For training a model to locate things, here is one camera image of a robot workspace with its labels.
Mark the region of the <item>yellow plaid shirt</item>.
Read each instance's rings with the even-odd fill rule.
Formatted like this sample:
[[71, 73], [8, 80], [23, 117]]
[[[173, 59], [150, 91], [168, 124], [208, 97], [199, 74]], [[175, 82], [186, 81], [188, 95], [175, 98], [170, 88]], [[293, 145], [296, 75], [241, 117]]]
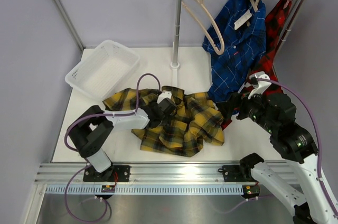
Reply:
[[176, 110], [164, 125], [132, 130], [141, 140], [141, 150], [192, 157], [204, 143], [224, 144], [223, 116], [207, 92], [187, 95], [183, 89], [171, 86], [163, 86], [162, 90], [171, 92]]

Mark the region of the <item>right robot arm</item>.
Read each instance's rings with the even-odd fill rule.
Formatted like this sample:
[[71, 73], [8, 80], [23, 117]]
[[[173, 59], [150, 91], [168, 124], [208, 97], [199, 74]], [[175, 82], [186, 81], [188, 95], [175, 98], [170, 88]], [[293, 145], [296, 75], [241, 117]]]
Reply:
[[273, 148], [286, 161], [297, 177], [301, 191], [275, 173], [264, 159], [252, 153], [240, 160], [239, 174], [244, 180], [255, 180], [266, 187], [289, 211], [293, 223], [337, 223], [334, 210], [337, 201], [329, 204], [331, 189], [323, 190], [317, 167], [319, 149], [311, 134], [295, 122], [296, 106], [286, 94], [269, 96], [233, 93], [217, 108], [224, 119], [237, 111], [237, 119], [251, 119], [270, 135]]

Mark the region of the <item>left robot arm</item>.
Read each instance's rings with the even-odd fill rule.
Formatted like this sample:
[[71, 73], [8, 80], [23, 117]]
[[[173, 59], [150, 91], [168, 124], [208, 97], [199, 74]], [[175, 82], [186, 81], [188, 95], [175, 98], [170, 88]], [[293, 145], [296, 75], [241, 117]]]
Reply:
[[71, 139], [75, 151], [89, 163], [84, 182], [128, 182], [130, 167], [114, 165], [102, 149], [113, 130], [155, 128], [168, 122], [176, 109], [169, 98], [127, 111], [103, 111], [91, 106], [67, 129], [65, 139]]

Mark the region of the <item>blue plaid shirt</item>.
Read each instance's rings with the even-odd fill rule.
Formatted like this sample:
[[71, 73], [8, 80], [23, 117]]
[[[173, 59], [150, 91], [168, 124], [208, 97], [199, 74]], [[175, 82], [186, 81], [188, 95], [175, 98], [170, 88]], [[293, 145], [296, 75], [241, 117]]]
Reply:
[[212, 85], [208, 90], [214, 102], [226, 101], [244, 84], [248, 71], [266, 53], [266, 6], [258, 10], [250, 0], [228, 0], [214, 19], [224, 41], [224, 52], [216, 54], [207, 38], [202, 47], [211, 56]]

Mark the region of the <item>red plaid shirt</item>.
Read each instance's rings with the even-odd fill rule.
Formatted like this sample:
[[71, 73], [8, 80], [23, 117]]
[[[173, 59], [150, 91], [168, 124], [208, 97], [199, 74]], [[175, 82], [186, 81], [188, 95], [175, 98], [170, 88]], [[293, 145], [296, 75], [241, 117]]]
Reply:
[[[289, 15], [289, 11], [292, 3], [283, 9], [284, 4], [287, 0], [279, 0], [275, 7], [270, 11], [270, 13], [266, 16], [265, 25], [266, 25], [266, 54], [262, 56], [262, 58], [254, 65], [253, 70], [250, 72], [251, 74], [263, 71], [269, 75], [270, 79], [273, 81], [277, 81], [277, 77], [273, 72], [273, 61], [277, 52], [277, 45], [279, 42], [279, 37], [281, 31], [286, 23], [287, 16]], [[253, 90], [252, 86], [244, 87], [239, 94], [245, 94]], [[221, 128], [225, 129], [229, 124], [231, 124], [232, 120], [230, 119], [228, 122], [224, 122], [221, 124]]]

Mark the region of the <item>white plastic basket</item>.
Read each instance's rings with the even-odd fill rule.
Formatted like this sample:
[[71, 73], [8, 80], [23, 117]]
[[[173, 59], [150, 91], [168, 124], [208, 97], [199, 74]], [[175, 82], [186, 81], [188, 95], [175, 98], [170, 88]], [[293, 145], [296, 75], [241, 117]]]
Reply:
[[114, 94], [121, 81], [130, 77], [139, 61], [140, 56], [132, 49], [105, 40], [66, 74], [65, 82], [85, 96], [103, 101]]

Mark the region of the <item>aluminium mounting rail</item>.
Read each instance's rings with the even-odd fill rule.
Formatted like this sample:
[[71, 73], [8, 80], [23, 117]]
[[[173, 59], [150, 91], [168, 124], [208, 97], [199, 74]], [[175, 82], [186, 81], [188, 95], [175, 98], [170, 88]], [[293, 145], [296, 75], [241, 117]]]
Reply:
[[[40, 164], [34, 184], [66, 184], [85, 163]], [[224, 164], [216, 162], [137, 162], [130, 166], [130, 184], [220, 184], [218, 171]]]

